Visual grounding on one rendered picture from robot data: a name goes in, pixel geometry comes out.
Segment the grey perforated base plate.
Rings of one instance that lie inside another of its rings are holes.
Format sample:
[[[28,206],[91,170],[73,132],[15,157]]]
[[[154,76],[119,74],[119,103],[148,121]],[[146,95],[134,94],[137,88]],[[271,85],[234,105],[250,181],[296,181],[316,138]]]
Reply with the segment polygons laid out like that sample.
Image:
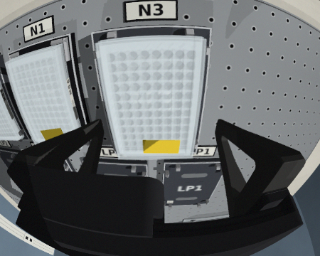
[[[90,122],[102,120],[102,146],[112,146],[93,58],[91,33],[145,25],[212,28],[205,107],[198,145],[217,145],[218,119],[300,151],[307,160],[320,140],[320,30],[263,0],[178,0],[178,20],[124,20],[124,1],[53,0],[0,28],[0,55],[75,33]],[[55,33],[24,43],[23,27],[54,16]],[[223,176],[209,204],[165,206],[164,223],[225,215]]]

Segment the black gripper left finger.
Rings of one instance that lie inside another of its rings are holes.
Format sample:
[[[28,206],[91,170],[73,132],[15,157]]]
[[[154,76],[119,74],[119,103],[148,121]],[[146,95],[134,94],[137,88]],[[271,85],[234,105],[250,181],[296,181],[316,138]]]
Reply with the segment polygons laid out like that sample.
[[[103,137],[102,120],[96,119],[73,131],[23,149],[19,151],[14,160],[44,168],[65,170],[65,160],[91,140],[78,172],[96,174]]]

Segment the white button panel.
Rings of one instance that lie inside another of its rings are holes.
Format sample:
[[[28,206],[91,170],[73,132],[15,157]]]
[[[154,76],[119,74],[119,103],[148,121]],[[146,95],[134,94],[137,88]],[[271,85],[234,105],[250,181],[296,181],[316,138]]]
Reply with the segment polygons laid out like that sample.
[[[215,216],[203,217],[203,218],[187,218],[187,219],[183,219],[183,223],[200,222],[200,221],[207,221],[207,220],[217,220],[217,219],[222,219],[222,218],[229,218],[229,214],[215,215]]]

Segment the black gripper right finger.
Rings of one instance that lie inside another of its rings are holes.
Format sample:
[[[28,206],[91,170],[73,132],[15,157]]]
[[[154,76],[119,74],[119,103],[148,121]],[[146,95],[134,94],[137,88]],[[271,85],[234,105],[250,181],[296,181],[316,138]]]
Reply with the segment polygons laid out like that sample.
[[[300,151],[219,119],[215,128],[229,218],[244,215],[265,193],[287,188],[304,167]],[[246,183],[228,140],[255,161]]]

